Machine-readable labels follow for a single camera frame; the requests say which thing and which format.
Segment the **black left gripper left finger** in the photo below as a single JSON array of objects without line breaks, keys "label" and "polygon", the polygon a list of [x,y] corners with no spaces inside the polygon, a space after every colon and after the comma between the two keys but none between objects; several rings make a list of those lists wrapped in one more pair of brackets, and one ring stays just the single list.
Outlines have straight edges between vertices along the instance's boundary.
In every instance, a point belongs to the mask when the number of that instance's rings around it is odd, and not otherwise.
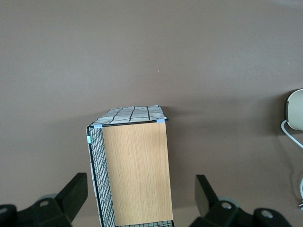
[{"label": "black left gripper left finger", "polygon": [[87,173],[77,173],[54,197],[43,198],[17,211],[13,204],[0,206],[2,227],[71,227],[88,197]]}]

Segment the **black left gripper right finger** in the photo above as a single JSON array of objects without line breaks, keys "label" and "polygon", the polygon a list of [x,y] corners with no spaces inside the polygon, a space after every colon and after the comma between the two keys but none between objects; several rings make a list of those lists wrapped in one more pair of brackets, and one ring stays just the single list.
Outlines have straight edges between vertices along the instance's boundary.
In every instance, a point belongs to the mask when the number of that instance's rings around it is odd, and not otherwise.
[{"label": "black left gripper right finger", "polygon": [[200,213],[192,227],[289,227],[290,223],[276,210],[255,209],[245,212],[231,201],[220,200],[205,175],[195,178],[195,201]]}]

